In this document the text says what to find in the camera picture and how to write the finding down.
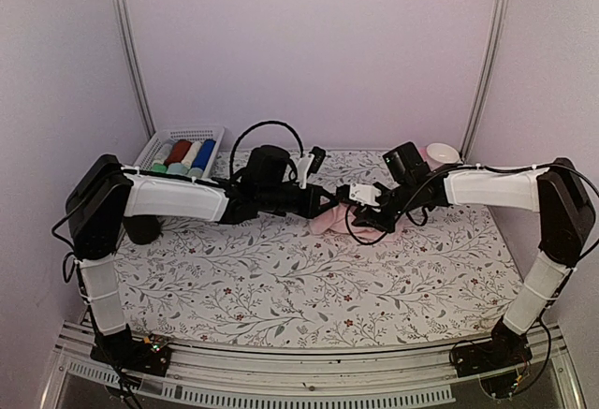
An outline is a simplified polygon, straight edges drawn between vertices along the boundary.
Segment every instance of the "black cylinder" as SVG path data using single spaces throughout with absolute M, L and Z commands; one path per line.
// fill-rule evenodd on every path
M 154 242 L 162 232 L 162 226 L 155 215 L 134 215 L 123 218 L 124 230 L 136 245 Z

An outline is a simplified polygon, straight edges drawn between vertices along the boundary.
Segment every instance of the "wire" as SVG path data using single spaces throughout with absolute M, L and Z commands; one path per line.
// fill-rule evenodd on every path
M 551 359 L 551 341 L 552 341 L 552 339 L 551 339 L 551 332 L 549 331 L 549 328 L 547 328 L 547 325 L 545 325 L 545 323 L 543 322 L 542 317 L 543 317 L 543 313 L 541 313 L 539 315 L 539 318 L 537 319 L 537 321 L 539 322 L 539 325 L 541 325 L 541 327 L 545 330 L 545 333 L 547 334 L 547 343 L 548 344 L 547 344 L 547 355 L 545 356 L 545 360 L 543 361 L 543 365 L 541 366 L 541 370 L 533 378 L 533 381 L 531 381 L 526 387 L 519 387 L 518 386 L 516 388 L 516 391 L 514 391 L 511 395 L 508 395 L 508 396 L 505 396 L 505 397 L 496 398 L 495 400 L 507 400 L 507 399 L 510 399 L 510 398 L 513 398 L 513 397 L 517 397 L 518 395 L 526 392 L 528 389 L 530 389 L 532 386 L 534 386 L 534 384 L 539 380 L 539 378 L 543 375 L 543 372 L 547 368 L 547 366 L 549 364 L 549 360 Z
M 407 212 L 406 217 L 408 218 L 408 220 L 410 222 L 412 222 L 413 225 L 416 226 L 425 226 L 427 224 L 427 222 L 429 222 L 429 214 L 427 213 L 427 209 L 422 207 L 422 221 L 421 222 L 417 222 L 416 220 L 414 220 L 414 217 L 412 217 L 412 214 L 410 212 Z
M 66 263 L 68 262 L 68 259 L 70 257 L 74 257 L 75 258 L 75 253 L 73 252 L 68 252 L 65 257 L 63 258 L 63 281 L 65 282 L 65 284 L 69 284 L 71 281 L 71 278 L 73 278 L 73 273 L 75 272 L 75 260 L 73 259 L 73 262 L 71 263 L 71 270 L 66 273 Z
M 344 218 L 345 219 L 345 228 L 347 229 L 347 232 L 349 233 L 349 235 L 354 239 L 354 241 L 356 241 L 360 245 L 376 245 L 378 242 L 382 241 L 387 236 L 388 233 L 385 231 L 374 241 L 363 241 L 362 239 L 360 239 L 358 236 L 356 236 L 354 231 L 352 231 L 352 228 L 349 224 L 349 210 L 350 209 L 351 209 L 351 206 L 347 205 L 347 209 L 345 210 L 345 218 Z
M 298 142 L 299 154 L 301 156 L 303 156 L 303 144 L 301 143 L 300 135 L 298 135 L 298 132 L 296 130 L 294 130 L 291 125 L 286 124 L 285 122 L 281 122 L 281 121 L 258 122 L 257 124 L 250 126 L 247 130 L 245 130 L 243 133 L 241 133 L 241 135 L 237 138 L 237 140 L 233 144 L 233 148 L 231 149 L 231 156 L 229 157 L 229 161 L 228 161 L 228 177 L 229 177 L 230 182 L 233 180 L 233 176 L 235 175 L 235 171 L 233 170 L 233 162 L 235 160 L 235 152 L 237 151 L 237 148 L 239 147 L 241 141 L 243 140 L 243 138 L 245 138 L 251 132 L 253 132 L 257 128 L 264 126 L 264 125 L 280 125 L 280 126 L 285 127 L 287 130 L 289 130 L 291 132 L 291 134 L 293 135 L 293 137 Z
M 85 203 L 87 203 L 87 201 L 86 201 L 86 200 L 82 200 L 82 201 L 80 201 L 80 202 L 79 202 L 79 203 L 78 203 L 78 204 L 75 206 L 75 208 L 73 208 L 71 211 L 69 211 L 69 212 L 67 213 L 67 215 L 66 215 L 65 217 L 63 217 L 63 218 L 62 218 L 62 219 L 60 219 L 58 222 L 56 222 L 56 223 L 54 224 L 54 226 L 53 226 L 53 227 L 51 228 L 51 230 L 50 230 L 50 233 L 52 234 L 52 236 L 53 236 L 54 238 L 58 239 L 59 241 L 62 241 L 62 242 L 64 242 L 66 245 L 68 245 L 68 246 L 71 248 L 71 250 L 75 250 L 75 245 L 73 245 L 73 242 L 71 242 L 69 239 L 67 239 L 67 238 L 64 238 L 63 236 L 61 236 L 60 234 L 58 234 L 58 233 L 56 232 L 56 230 L 57 230 L 58 228 L 60 228 L 62 225 L 64 225 L 64 224 L 65 224 L 65 222 L 66 222 L 68 219 L 70 219 L 70 218 L 73 216 L 73 214 L 74 214 L 75 212 L 77 212 L 77 211 L 78 211 L 78 210 L 79 210 L 79 209 L 80 209 L 80 208 L 81 208 L 81 207 L 82 207 L 82 206 L 83 206 Z

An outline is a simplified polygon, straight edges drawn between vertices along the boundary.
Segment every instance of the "pink towel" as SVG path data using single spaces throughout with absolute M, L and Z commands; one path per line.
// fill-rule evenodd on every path
M 335 231 L 337 233 L 349 234 L 347 232 L 347 227 L 345 226 L 345 212 L 346 211 L 347 211 L 347 205 L 345 205 L 344 203 L 341 203 L 341 204 L 337 205 L 335 208 L 328 210 L 327 212 L 323 212 L 318 217 L 315 217 L 314 219 L 312 219 L 310 221 L 310 231 L 312 231 L 312 234 L 315 234 L 315 235 L 323 234 L 328 229 Z M 349 220 L 350 225 L 354 221 L 355 218 L 356 217 L 354 217 L 354 214 L 351 213 L 351 211 L 350 211 L 347 216 L 347 219 Z M 386 235 L 384 237 L 383 241 L 396 240 L 401 233 L 401 229 L 400 229 L 401 224 L 402 224 L 402 221 L 399 221 L 397 223 L 397 225 L 395 226 L 395 232 Z M 364 239 L 366 241 L 374 241 L 375 239 L 378 239 L 381 236 L 381 234 L 383 234 L 379 230 L 374 229 L 374 228 L 367 228 L 367 227 L 362 227 L 362 226 L 351 226 L 351 227 L 352 227 L 352 233 L 354 233 L 356 236 L 358 236 L 359 238 Z

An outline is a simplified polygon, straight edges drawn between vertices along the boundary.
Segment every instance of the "patterned tablecloth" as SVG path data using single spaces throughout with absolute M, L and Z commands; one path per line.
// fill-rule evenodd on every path
M 313 183 L 392 184 L 380 152 L 329 153 Z M 247 153 L 237 163 L 244 164 Z M 228 156 L 214 175 L 226 176 Z M 167 218 L 116 270 L 132 328 L 178 339 L 274 347 L 425 343 L 487 331 L 520 287 L 489 210 L 440 208 L 395 241 L 313 236 L 297 216 L 239 226 Z

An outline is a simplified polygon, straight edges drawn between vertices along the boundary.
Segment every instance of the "white plastic basket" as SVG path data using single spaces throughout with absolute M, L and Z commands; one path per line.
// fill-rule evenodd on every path
M 214 159 L 221 147 L 221 141 L 225 135 L 225 128 L 223 126 L 188 126 L 186 128 L 171 128 L 169 130 L 159 130 L 150 139 L 150 141 L 143 148 L 135 161 L 134 166 L 139 166 L 143 170 L 149 170 L 152 167 L 152 160 L 160 150 L 160 147 L 169 140 L 187 139 L 192 142 L 196 140 L 204 141 L 207 139 L 214 139 L 216 144 L 206 169 L 204 170 L 203 178 L 210 177 L 212 166 L 214 165 Z

